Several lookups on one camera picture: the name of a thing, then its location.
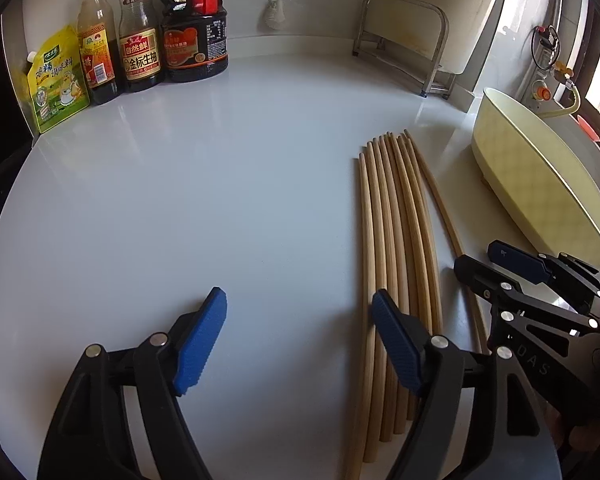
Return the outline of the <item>wooden chopstick eight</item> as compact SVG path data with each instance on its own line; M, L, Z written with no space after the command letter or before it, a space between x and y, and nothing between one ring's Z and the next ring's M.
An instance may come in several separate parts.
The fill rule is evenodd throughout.
M434 175L426 164L426 160L422 153L419 151L415 141L407 130L404 130L403 135L405 136L407 149L414 155L418 165L420 174L424 177L426 185L429 188L432 199L436 204L438 213L440 214L442 223L444 225L445 233L449 237L449 241L452 247L452 251L455 257L464 255L464 248L460 241L457 229L454 226L454 222L449 214L448 208L445 206L445 202L440 194L440 190ZM472 322L472 331L476 338L478 347L483 352L488 352L486 341L488 340L488 332L486 331L486 321L484 320L483 313L478 304L476 295L470 290L467 285L461 284L460 287L464 292L464 297L467 304L467 310L469 317Z

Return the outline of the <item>wooden chopstick one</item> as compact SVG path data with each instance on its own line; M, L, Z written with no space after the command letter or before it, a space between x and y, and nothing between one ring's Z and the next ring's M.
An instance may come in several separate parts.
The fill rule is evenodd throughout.
M365 153L358 155L358 182L360 182L362 236L362 299L358 308L361 321L361 342L358 382L356 383L356 397L352 412L352 431L344 463L343 479L360 478L373 396L375 334L372 322L370 322L370 297L373 296L373 287L375 286L375 249L370 181L368 180Z

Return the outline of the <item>wooden chopstick three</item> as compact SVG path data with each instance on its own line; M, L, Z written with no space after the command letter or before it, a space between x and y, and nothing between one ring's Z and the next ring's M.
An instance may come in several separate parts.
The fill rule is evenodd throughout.
M389 262L391 248L387 242L387 233L392 230L391 211L384 199L386 178L382 174L381 154L377 139L367 143L366 155L368 156L368 178L370 179L370 201L372 202L372 217L374 228L374 255L375 255L375 289L389 289L396 284L396 279L391 271L396 268L396 263ZM392 370L387 356L387 351L377 336L377 355L379 356L380 393L379 407L381 411L374 417L377 424L377 436L374 443L390 442L393 436L394 416L396 416L396 373Z

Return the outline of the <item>wooden chopstick two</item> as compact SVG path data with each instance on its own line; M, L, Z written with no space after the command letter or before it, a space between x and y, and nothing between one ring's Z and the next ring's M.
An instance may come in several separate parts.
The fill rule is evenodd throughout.
M367 183L370 187L370 214L372 215L375 259L375 278L372 286L372 299L370 300L370 319L373 322L375 335L374 374L372 403L370 404L370 422L368 423L367 428L364 462L373 463L378 455L382 415L384 414L385 404L387 352L379 333L379 300L377 296L378 292L386 287L387 263L378 169L372 142L367 143L364 155L367 168Z

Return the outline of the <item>wooden chopstick seven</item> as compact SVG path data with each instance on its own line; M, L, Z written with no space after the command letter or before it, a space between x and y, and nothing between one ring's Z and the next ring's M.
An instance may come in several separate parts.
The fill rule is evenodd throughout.
M426 193L422 172L419 168L414 143L411 137L404 132L399 136L401 145L407 161L411 164L412 175L410 182L415 193L415 207L420 226L420 238L424 245L424 256L427 269L427 280L429 286L429 303L431 312L432 329L431 333L438 334L442 332L443 314L441 305L441 292L439 283L439 268L436 244L434 244L434 232L430 221L428 206L426 203Z

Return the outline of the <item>wooden chopstick four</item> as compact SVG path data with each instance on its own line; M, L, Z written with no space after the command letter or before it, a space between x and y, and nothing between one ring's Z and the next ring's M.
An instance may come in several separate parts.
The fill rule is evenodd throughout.
M374 141L378 148L381 163L379 169L380 188L384 190L381 198L382 218L389 221L385 226L387 252L388 292L398 307L408 306L408 281L404 254L404 237L401 222L398 193L394 182L393 168L389 156L388 140L380 136ZM385 407L382 413L380 440L389 442L395 434L404 434L408 411L408 392L401 386L396 370L391 362L387 363L385 388Z

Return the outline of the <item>white hanging brush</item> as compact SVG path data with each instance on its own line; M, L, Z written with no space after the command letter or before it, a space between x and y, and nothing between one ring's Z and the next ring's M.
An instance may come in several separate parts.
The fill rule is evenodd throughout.
M264 11L263 21L269 29L282 30L286 21L283 0L270 0Z

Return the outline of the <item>wooden chopstick five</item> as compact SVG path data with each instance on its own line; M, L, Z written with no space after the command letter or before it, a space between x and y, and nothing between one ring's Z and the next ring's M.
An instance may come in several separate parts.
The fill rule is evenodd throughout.
M414 260L411 255L410 231L399 176L396 156L389 142L391 133L384 134L379 141L382 166L387 182L389 207L393 228L393 245L396 254L396 280L398 281L398 299L396 305L405 314L417 314L417 292Z

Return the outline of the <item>yellow cap vinegar bottle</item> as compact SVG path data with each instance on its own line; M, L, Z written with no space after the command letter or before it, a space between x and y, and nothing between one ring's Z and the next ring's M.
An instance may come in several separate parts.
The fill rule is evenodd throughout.
M108 0L82 0L78 39L91 102L100 105L115 99L123 84L114 11Z

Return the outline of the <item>clear soy sauce bottle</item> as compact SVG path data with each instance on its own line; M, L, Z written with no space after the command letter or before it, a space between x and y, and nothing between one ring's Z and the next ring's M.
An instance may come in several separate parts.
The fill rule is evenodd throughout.
M158 18L152 0L120 0L119 50L126 88L140 92L162 81Z

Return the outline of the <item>gas valve with regulator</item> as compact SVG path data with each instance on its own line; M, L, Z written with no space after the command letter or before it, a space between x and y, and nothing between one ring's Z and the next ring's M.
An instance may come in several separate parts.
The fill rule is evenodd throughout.
M555 91L550 90L548 78L553 78L565 87L573 89L573 71L559 61L562 44L553 25L535 26L531 35L531 59L535 68L531 83L531 96L535 102L548 102L554 98Z

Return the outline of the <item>yellow green seasoning pouch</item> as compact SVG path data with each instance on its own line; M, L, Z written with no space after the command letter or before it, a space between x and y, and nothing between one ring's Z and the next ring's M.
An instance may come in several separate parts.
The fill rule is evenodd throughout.
M30 63L28 86L39 133L46 133L90 105L78 36L71 25L47 38Z

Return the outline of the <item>wooden chopstick six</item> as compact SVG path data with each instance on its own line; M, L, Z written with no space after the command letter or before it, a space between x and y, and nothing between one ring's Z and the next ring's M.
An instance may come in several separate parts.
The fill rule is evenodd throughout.
M416 208L415 195L412 187L412 180L407 171L406 158L402 154L398 139L390 134L389 142L396 156L396 166L398 166L401 179L405 211L407 215L407 226L410 231L411 255L414 260L416 290L418 298L417 313L420 322L424 324L428 333L432 333L432 312L430 302L430 290L428 283L427 263L422 244L422 231L420 230L419 218Z

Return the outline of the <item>metal rack frame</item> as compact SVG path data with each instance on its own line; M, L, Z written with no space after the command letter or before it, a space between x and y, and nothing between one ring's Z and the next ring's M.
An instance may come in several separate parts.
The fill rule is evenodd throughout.
M352 55L369 56L404 75L419 95L449 99L456 75L442 65L450 32L440 6L424 0L363 0Z

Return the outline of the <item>cream oval basin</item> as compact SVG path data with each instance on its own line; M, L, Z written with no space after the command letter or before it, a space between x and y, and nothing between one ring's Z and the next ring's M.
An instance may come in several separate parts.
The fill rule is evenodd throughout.
M600 268L600 189L546 122L487 88L471 149L486 182L538 252L569 254Z

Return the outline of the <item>pink soap dish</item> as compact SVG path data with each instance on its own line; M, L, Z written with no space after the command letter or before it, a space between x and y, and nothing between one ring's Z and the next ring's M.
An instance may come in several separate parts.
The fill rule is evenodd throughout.
M577 122L583 132L594 142L600 143L600 136L595 129L581 115L577 116Z

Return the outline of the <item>large red cap soy jug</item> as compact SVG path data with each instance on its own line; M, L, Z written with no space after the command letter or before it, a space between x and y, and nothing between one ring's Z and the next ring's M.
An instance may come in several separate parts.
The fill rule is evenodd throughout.
M224 72L227 52L222 0L160 0L166 73L174 82L203 80Z

